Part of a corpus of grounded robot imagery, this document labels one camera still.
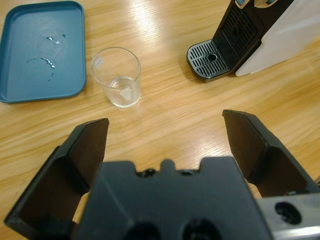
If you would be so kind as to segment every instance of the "glass cup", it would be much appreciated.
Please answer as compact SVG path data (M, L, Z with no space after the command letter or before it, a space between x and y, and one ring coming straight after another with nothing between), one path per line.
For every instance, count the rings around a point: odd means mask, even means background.
M118 46L101 50L92 59L91 72L115 106L129 108L139 101L141 66L131 51Z

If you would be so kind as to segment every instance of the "water droplet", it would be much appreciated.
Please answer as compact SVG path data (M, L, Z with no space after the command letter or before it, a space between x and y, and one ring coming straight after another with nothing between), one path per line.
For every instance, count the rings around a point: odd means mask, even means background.
M26 61L26 63L29 63L30 61L33 61L33 60L35 60L35 59L37 59L37 58L36 58L36 57L31 58L30 60Z
M49 65L50 65L50 67L51 67L52 69L55 69L55 68L56 68L56 66L55 66L55 65L53 65L53 63L52 63L52 62L50 62L50 60L49 60L49 59L47 59L47 58L43 58L43 57L41 57L41 59L42 59L42 60L44 60L44 61L46 61L46 64L49 64Z

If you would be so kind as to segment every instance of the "wooden table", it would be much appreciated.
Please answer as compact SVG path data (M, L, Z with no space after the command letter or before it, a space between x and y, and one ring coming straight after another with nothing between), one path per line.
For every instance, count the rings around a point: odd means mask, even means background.
M40 0L0 0L7 12ZM138 170L197 168L205 156L230 155L223 109L257 115L313 179L320 175L320 37L296 57L255 74L197 81L186 52L214 35L229 0L79 0L85 10L87 84L75 97L0 104L0 239L23 239L3 219L54 147L73 128L108 117L105 161L131 160ZM90 63L101 49L121 46L139 58L142 97L113 106Z

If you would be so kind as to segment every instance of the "table surface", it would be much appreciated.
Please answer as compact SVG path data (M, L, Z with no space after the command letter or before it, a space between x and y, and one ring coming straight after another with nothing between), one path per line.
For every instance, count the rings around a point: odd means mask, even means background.
M38 0L0 0L7 12ZM320 174L320 37L297 56L255 74L201 83L188 48L211 39L229 0L79 0L85 10L87 84L78 96L0 104L0 239L23 239L3 219L52 150L73 128L109 118L105 161L131 160L138 170L197 168L205 156L231 155L223 109L257 115L309 175ZM99 50L120 46L139 58L142 97L121 109L91 76Z

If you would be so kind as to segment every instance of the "coffee machine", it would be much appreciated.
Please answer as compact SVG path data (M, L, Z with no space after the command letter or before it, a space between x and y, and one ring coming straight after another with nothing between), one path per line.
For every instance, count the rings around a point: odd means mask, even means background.
M210 82L283 62L320 35L320 0L231 0L212 39L187 51L195 75Z

